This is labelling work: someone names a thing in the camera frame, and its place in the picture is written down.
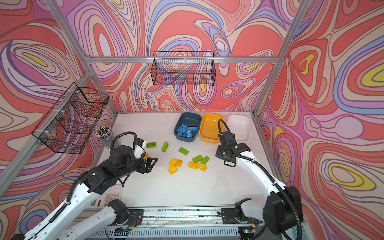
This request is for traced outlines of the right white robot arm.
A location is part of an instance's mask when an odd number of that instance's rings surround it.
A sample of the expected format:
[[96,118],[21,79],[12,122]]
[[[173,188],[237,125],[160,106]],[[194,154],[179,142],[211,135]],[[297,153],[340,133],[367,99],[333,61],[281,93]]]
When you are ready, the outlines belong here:
[[235,203],[234,219],[247,222],[250,219],[264,223],[264,228],[275,235],[283,235],[289,240],[287,230],[296,227],[296,239],[303,238],[304,220],[302,201],[299,190],[288,187],[273,176],[255,157],[245,143],[238,143],[224,120],[218,121],[218,137],[220,144],[216,157],[228,167],[240,167],[258,186],[265,203],[261,206],[253,202],[252,198],[245,198]]

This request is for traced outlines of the blue lego bottom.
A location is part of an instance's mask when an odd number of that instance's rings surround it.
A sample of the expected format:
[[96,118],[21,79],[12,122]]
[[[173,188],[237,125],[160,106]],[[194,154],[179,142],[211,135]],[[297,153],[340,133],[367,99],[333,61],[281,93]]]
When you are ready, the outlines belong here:
[[177,136],[185,138],[187,136],[186,129],[178,128],[177,129]]

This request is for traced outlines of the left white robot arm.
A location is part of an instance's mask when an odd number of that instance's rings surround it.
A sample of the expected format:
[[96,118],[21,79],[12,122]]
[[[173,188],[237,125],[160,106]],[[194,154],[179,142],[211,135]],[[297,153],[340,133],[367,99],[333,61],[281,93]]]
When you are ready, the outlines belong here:
[[111,141],[109,158],[79,175],[68,197],[37,226],[14,240],[57,240],[93,201],[117,183],[125,185],[132,173],[148,174],[157,158],[146,157],[146,141],[134,132],[123,132]]

